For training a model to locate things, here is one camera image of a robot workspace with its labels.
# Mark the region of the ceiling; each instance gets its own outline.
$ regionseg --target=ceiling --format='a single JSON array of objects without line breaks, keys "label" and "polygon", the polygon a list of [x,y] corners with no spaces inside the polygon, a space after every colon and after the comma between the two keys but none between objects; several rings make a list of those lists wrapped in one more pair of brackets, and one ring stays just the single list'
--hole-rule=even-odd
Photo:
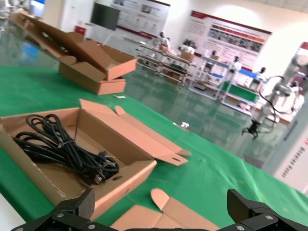
[{"label": "ceiling", "polygon": [[289,10],[308,13],[308,0],[250,0],[263,4],[278,6]]}]

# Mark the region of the cardboard box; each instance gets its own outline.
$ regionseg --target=cardboard box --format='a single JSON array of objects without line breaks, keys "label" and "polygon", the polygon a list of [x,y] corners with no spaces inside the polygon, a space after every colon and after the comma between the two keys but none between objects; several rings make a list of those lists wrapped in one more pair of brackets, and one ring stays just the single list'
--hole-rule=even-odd
[{"label": "cardboard box", "polygon": [[164,51],[164,52],[168,52],[168,51],[169,51],[168,47],[163,46],[163,45],[159,45],[159,49],[160,49],[161,51]]},{"label": "cardboard box", "polygon": [[187,61],[189,61],[189,62],[192,62],[193,59],[194,59],[194,54],[190,54],[190,53],[187,53],[187,52],[183,52],[183,51],[182,51],[181,58],[182,58],[182,59],[185,59],[185,60],[187,60]]},{"label": "cardboard box", "polygon": [[[120,165],[120,172],[101,185],[94,185],[95,211],[98,218],[114,203],[145,181],[156,165],[156,159],[182,165],[188,155],[166,138],[117,106],[118,115],[106,105],[82,100],[81,108],[68,108],[36,114],[56,114],[78,145],[98,154],[107,151]],[[11,136],[32,131],[27,115],[4,117],[0,121],[0,147],[33,180],[37,187],[57,205],[62,200],[79,197],[86,185],[73,171],[56,164],[35,164]]]},{"label": "cardboard box", "polygon": [[100,45],[93,40],[83,41],[81,34],[65,33],[32,16],[13,13],[11,20],[61,63],[59,73],[95,94],[123,92],[123,75],[136,69],[136,59],[128,54]]},{"label": "cardboard box", "polygon": [[111,228],[118,231],[150,228],[219,230],[218,226],[169,197],[161,189],[153,189],[151,197],[162,213],[135,205],[112,224]]}]

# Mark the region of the green table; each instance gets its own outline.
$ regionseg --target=green table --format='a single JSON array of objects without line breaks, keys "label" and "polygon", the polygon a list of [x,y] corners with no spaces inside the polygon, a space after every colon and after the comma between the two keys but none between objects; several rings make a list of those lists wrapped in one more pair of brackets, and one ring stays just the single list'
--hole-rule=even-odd
[{"label": "green table", "polygon": [[[0,116],[79,106],[79,99],[122,106],[184,149],[189,162],[181,167],[159,162],[148,180],[109,209],[97,221],[112,224],[135,204],[156,209],[150,190],[160,188],[220,227],[232,224],[227,213],[227,189],[262,201],[280,215],[308,226],[308,198],[236,156],[174,126],[170,120],[127,97],[96,96],[54,70],[0,67]],[[0,149],[0,193],[26,220],[48,213],[53,206],[32,181]]]}]

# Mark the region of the wall sign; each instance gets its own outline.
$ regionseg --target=wall sign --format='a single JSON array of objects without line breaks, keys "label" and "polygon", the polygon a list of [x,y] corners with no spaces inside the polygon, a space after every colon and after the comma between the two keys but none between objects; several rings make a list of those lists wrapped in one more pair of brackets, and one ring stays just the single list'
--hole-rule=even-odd
[{"label": "wall sign", "polygon": [[216,50],[222,62],[242,59],[243,68],[252,70],[264,44],[272,33],[192,11],[184,39],[193,40],[196,53]]},{"label": "wall sign", "polygon": [[112,7],[121,11],[120,29],[152,39],[163,31],[170,5],[155,0],[113,0]]}]

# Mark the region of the black screen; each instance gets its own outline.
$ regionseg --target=black screen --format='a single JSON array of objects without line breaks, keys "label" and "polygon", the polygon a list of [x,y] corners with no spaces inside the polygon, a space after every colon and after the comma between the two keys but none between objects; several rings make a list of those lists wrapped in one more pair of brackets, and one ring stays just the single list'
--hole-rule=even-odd
[{"label": "black screen", "polygon": [[91,23],[103,26],[110,30],[116,30],[116,24],[119,15],[120,10],[95,3],[92,12]]}]

